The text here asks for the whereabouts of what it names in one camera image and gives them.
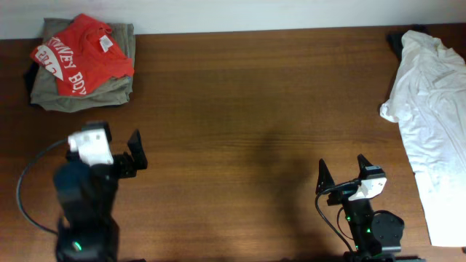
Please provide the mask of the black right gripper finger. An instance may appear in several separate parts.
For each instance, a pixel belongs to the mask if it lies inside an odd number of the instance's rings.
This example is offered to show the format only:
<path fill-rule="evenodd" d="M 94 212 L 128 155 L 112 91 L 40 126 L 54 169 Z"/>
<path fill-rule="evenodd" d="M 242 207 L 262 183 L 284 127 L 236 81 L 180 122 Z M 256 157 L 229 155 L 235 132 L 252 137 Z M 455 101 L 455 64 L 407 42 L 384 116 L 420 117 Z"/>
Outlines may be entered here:
<path fill-rule="evenodd" d="M 322 193 L 328 188 L 335 186 L 334 180 L 328 170 L 328 167 L 324 159 L 320 159 L 318 162 L 318 177 L 316 185 L 316 194 Z"/>
<path fill-rule="evenodd" d="M 359 154 L 357 156 L 358 159 L 358 166 L 359 166 L 359 179 L 366 179 L 368 177 L 369 171 L 367 170 L 367 167 L 370 167 L 372 163 L 370 163 L 362 154 Z"/>

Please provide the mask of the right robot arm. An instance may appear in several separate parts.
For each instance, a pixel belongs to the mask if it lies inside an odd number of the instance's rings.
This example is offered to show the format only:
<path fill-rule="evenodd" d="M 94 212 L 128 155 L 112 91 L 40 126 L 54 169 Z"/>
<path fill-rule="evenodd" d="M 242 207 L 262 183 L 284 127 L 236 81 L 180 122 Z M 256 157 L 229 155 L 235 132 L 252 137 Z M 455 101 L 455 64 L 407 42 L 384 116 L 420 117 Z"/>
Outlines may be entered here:
<path fill-rule="evenodd" d="M 371 200 L 383 192 L 387 175 L 379 166 L 370 163 L 362 154 L 357 156 L 359 175 L 347 182 L 336 184 L 324 159 L 318 162 L 315 208 L 320 217 L 347 246 L 345 261 L 387 262 L 421 261 L 416 256 L 397 257 L 405 223 L 402 218 L 387 210 L 373 210 Z M 340 206 L 345 214 L 351 235 L 334 226 L 320 209 L 320 198 L 327 196 L 328 206 Z"/>

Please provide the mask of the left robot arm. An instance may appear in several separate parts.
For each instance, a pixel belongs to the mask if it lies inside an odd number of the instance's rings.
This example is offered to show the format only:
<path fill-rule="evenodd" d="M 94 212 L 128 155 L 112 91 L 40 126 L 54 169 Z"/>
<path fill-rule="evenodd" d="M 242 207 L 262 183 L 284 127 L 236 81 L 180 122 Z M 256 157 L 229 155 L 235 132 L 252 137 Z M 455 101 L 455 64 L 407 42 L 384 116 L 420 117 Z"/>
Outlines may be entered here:
<path fill-rule="evenodd" d="M 119 180 L 148 167 L 141 134 L 127 142 L 129 152 L 113 155 L 105 127 L 68 136 L 68 163 L 53 177 L 64 217 L 58 222 L 58 261 L 117 261 L 119 226 L 111 212 Z"/>

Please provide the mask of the orange polo shirt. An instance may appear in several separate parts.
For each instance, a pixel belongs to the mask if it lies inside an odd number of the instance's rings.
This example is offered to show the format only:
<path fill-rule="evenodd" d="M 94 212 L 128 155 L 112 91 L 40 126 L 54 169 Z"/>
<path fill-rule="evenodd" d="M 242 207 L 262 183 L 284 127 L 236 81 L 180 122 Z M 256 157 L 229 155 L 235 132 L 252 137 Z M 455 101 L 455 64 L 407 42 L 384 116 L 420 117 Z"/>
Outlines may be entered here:
<path fill-rule="evenodd" d="M 133 60 L 111 32 L 108 24 L 80 14 L 36 47 L 31 58 L 55 77 L 60 96 L 84 97 L 111 78 L 134 74 Z"/>

